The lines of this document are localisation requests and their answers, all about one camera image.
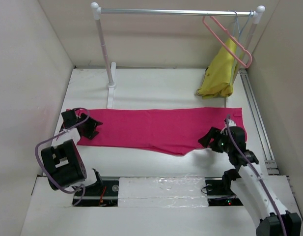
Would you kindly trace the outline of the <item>pink trousers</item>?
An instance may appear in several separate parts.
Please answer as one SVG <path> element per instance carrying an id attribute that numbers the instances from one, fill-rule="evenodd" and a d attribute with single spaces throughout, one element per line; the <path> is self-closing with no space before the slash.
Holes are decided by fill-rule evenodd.
<path id="1" fill-rule="evenodd" d="M 198 140 L 211 127 L 222 130 L 230 118 L 244 129 L 241 108 L 194 108 L 175 110 L 88 110 L 103 125 L 92 140 L 81 138 L 78 145 L 151 150 L 176 156 L 204 148 Z"/>

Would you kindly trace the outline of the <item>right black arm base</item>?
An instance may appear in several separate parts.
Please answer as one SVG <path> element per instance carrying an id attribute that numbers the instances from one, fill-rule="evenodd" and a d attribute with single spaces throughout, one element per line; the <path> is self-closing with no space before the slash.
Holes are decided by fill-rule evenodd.
<path id="1" fill-rule="evenodd" d="M 207 196 L 209 207 L 242 206 L 242 202 L 230 189 L 231 181 L 240 178 L 235 169 L 223 173 L 222 177 L 206 177 L 201 192 Z"/>

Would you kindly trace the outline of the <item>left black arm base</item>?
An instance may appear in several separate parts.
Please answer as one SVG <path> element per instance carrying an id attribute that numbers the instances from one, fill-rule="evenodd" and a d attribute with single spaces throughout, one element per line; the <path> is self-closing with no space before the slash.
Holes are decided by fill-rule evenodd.
<path id="1" fill-rule="evenodd" d="M 101 177 L 93 169 L 96 181 L 73 196 L 72 205 L 76 207 L 116 207 L 118 206 L 119 177 Z"/>

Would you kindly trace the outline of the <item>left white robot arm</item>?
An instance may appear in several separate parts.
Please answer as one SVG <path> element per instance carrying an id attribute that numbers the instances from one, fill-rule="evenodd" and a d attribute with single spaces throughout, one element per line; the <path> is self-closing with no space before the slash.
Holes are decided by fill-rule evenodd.
<path id="1" fill-rule="evenodd" d="M 63 122 L 60 133 L 54 138 L 54 144 L 40 151 L 53 190 L 65 189 L 87 178 L 77 143 L 81 138 L 94 139 L 99 134 L 97 127 L 103 125 L 89 113 L 81 113 L 79 108 L 62 112 Z"/>

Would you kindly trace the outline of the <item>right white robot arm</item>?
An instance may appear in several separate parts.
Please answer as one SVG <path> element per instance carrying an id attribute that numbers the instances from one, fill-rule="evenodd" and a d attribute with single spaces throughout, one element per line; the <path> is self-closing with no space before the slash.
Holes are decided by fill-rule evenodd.
<path id="1" fill-rule="evenodd" d="M 221 188 L 234 193 L 251 216 L 258 236 L 298 236 L 302 220 L 279 200 L 262 173 L 255 154 L 246 148 L 245 131 L 228 126 L 212 127 L 198 142 L 205 148 L 227 153 L 233 169 L 224 172 Z"/>

